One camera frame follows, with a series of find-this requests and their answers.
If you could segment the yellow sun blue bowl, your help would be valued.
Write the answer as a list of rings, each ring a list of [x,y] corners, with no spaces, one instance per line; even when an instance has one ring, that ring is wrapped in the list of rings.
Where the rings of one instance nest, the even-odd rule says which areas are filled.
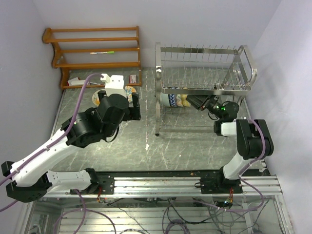
[[[186,93],[181,94],[181,100],[182,100],[182,104],[183,104],[184,108],[190,108],[191,107],[190,102],[186,99],[187,96],[188,95]]]

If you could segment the orange flower green bowl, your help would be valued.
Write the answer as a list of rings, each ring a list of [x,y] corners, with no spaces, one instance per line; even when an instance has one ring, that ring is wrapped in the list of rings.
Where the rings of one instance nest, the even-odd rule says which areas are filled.
[[[183,102],[180,94],[177,94],[176,96],[176,105],[177,107],[183,107]]]

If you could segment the teal dotted grey bowl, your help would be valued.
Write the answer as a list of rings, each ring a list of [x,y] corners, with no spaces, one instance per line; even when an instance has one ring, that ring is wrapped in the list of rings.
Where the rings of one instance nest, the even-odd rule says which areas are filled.
[[[163,106],[170,107],[168,94],[160,93],[160,101],[161,101]]]

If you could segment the red pattern blue zigzag bowl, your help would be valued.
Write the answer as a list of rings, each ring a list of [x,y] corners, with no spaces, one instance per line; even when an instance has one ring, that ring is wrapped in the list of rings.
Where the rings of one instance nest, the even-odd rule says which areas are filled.
[[[169,100],[170,107],[177,107],[175,94],[168,94],[168,100]]]

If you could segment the orange leaf pattern bowl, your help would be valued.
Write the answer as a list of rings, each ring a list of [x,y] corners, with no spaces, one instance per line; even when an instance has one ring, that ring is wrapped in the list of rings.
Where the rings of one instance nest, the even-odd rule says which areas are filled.
[[[99,100],[99,97],[98,97],[98,93],[100,91],[104,91],[104,89],[100,89],[100,90],[97,90],[93,93],[92,95],[92,103],[95,105],[95,106],[99,106],[100,104],[100,100]]]

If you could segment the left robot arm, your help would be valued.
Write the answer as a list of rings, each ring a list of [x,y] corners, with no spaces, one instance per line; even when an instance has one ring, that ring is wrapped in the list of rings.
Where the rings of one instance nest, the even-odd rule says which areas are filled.
[[[132,93],[131,103],[119,94],[102,96],[98,107],[75,112],[45,144],[25,159],[6,161],[1,165],[3,175],[10,180],[5,186],[7,196],[28,203],[58,191],[113,194],[114,180],[109,175],[100,175],[95,169],[61,173],[53,172],[51,168],[90,144],[102,140],[111,143],[123,121],[140,119],[138,93]]]

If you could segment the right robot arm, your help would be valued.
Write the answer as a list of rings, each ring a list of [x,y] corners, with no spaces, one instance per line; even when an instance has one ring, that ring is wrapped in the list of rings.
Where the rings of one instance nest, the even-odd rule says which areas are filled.
[[[242,175],[256,161],[273,154],[274,145],[268,126],[263,119],[238,119],[239,104],[220,103],[211,95],[188,95],[186,100],[197,110],[208,110],[214,115],[214,133],[222,137],[235,137],[237,152],[218,172],[213,172],[195,184],[202,194],[240,192]]]

